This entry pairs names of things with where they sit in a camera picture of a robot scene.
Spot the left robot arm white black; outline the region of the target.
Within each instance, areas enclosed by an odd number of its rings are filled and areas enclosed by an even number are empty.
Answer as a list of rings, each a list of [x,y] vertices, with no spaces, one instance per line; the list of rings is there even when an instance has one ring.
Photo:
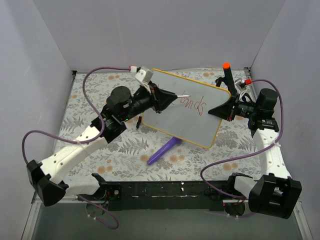
[[[126,86],[114,88],[100,116],[70,145],[39,162],[27,163],[29,182],[42,203],[49,207],[67,195],[103,199],[107,193],[106,182],[99,174],[93,173],[84,180],[66,179],[67,174],[86,157],[120,136],[127,129],[126,121],[149,109],[161,113],[177,98],[175,93],[160,89],[154,83],[149,83],[149,89],[140,86],[134,94]]]

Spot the red capped whiteboard marker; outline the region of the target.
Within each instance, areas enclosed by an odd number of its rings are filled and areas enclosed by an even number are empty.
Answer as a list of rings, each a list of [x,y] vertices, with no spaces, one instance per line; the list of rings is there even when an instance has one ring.
[[[177,95],[177,98],[188,98],[190,95],[183,94],[183,95]]]

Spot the yellow framed whiteboard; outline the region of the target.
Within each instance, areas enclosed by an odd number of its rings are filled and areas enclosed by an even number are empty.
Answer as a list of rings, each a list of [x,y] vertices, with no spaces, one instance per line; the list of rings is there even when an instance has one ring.
[[[222,119],[208,111],[226,103],[231,93],[221,87],[153,69],[151,81],[160,89],[184,97],[176,99],[162,113],[152,109],[142,115],[142,123],[203,148],[211,148]]]

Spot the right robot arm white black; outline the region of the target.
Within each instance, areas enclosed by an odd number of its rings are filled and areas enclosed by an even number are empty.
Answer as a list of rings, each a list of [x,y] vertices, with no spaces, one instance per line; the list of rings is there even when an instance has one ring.
[[[300,197],[302,185],[292,179],[281,153],[282,132],[273,117],[279,99],[277,91],[263,88],[255,102],[240,101],[238,96],[232,96],[226,103],[210,109],[208,114],[229,122],[236,116],[247,118],[257,147],[260,179],[233,173],[226,186],[227,195],[232,199],[246,198],[251,212],[287,219]]]

